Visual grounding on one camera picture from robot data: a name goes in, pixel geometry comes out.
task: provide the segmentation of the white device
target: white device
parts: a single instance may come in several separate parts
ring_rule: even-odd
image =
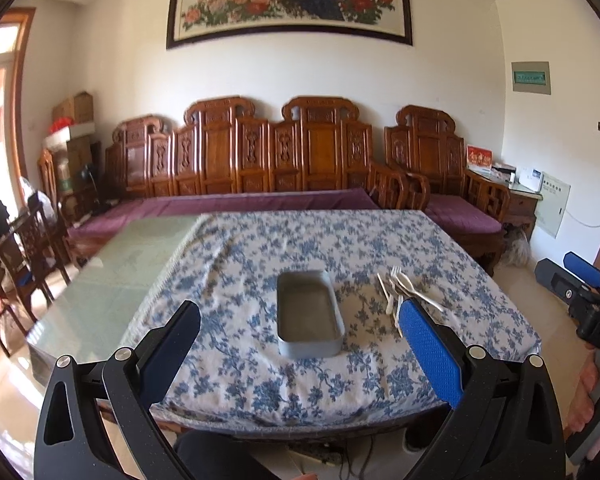
[[[520,170],[520,184],[537,193],[542,187],[542,171],[535,168],[522,168]]]

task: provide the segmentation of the wooden armchair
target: wooden armchair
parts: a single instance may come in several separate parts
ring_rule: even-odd
[[[509,189],[465,170],[464,139],[448,114],[410,105],[396,122],[384,130],[387,165],[429,181],[425,213],[493,274],[504,250]]]

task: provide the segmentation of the metal screw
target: metal screw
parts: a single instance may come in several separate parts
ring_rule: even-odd
[[[469,355],[474,359],[484,359],[487,357],[487,352],[481,346],[472,346],[469,348]]]
[[[116,361],[126,361],[131,357],[132,351],[131,348],[121,348],[116,351],[115,357]]]
[[[536,368],[542,368],[544,366],[544,361],[542,361],[542,358],[539,355],[532,355],[529,357],[529,362]]]
[[[58,368],[66,368],[71,362],[71,358],[68,355],[63,355],[61,358],[56,361],[56,365]]]

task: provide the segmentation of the green display sign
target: green display sign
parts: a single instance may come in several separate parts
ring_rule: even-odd
[[[513,73],[513,79],[517,84],[546,86],[546,72],[515,70]]]

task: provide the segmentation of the purple seat cushion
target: purple seat cushion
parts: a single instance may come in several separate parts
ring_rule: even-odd
[[[494,234],[502,225],[459,196],[432,194],[424,213],[450,234]]]
[[[157,216],[186,216],[202,213],[288,211],[311,209],[378,209],[364,189],[284,193],[171,196],[122,202],[103,215],[70,227],[69,236],[113,237],[129,222]]]

